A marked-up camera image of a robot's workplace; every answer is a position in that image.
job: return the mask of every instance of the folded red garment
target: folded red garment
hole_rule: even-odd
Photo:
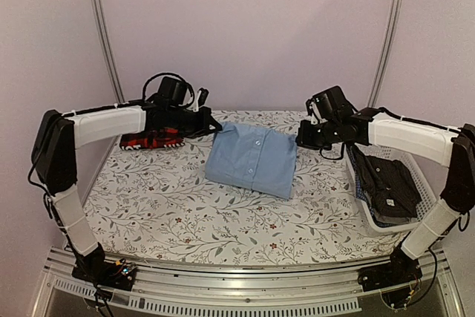
[[[178,136],[178,130],[165,128],[163,130],[142,131],[137,134],[124,134],[120,138],[119,147],[122,150],[140,150],[144,148],[175,148],[183,146],[183,138]]]

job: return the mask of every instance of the laundry basket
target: laundry basket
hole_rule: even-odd
[[[365,201],[365,197],[362,190],[357,190],[357,185],[355,182],[355,170],[353,168],[353,164],[351,163],[350,157],[348,152],[345,153],[344,158],[347,164],[347,171],[349,176],[351,177],[350,185],[352,186],[355,197],[356,203],[360,208],[360,212],[363,216],[366,217],[369,229],[368,234],[370,236],[378,236],[378,235],[389,235],[398,232],[407,232],[416,228],[419,225],[419,222],[424,218],[424,216],[430,211],[432,206],[436,203],[436,196],[434,195],[432,189],[429,186],[428,181],[425,179],[424,174],[422,173],[421,169],[417,165],[416,161],[414,160],[411,154],[407,152],[403,152],[400,150],[395,150],[392,148],[381,147],[381,146],[360,146],[357,145],[360,150],[365,155],[371,155],[375,157],[380,157],[381,159],[387,160],[400,160],[410,171],[414,183],[416,184],[417,190],[421,195],[421,202],[417,205],[417,222],[408,223],[408,224],[400,224],[400,225],[386,225],[386,224],[377,224],[371,214],[371,209],[368,206],[367,202]]]

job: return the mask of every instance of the stack of clothes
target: stack of clothes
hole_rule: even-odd
[[[356,145],[349,146],[347,152],[355,171],[356,197],[367,203],[377,226],[417,221],[421,195],[401,161],[366,156]]]

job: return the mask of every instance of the dark blue garment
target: dark blue garment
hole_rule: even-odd
[[[297,158],[295,135],[225,122],[206,162],[208,180],[290,198]]]

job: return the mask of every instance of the robotic arm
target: robotic arm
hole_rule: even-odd
[[[331,149],[333,143],[387,146],[448,167],[441,200],[394,249],[390,263],[361,270],[358,282],[367,291],[420,278],[417,259],[475,205],[475,127],[446,128],[385,108],[357,111],[338,86],[309,99],[307,111],[311,120],[300,124],[299,146],[320,150]]]
[[[165,76],[158,92],[145,100],[146,86]],[[182,104],[189,91],[190,100]],[[29,181],[45,191],[50,216],[67,237],[77,268],[73,276],[97,285],[131,290],[134,266],[105,261],[105,253],[86,221],[76,182],[76,150],[87,143],[121,134],[175,128],[180,137],[199,137],[221,130],[204,105],[208,91],[193,88],[172,73],[152,77],[144,87],[142,99],[84,111],[60,114],[51,110],[43,116],[31,160]],[[36,170],[42,185],[31,181]]]

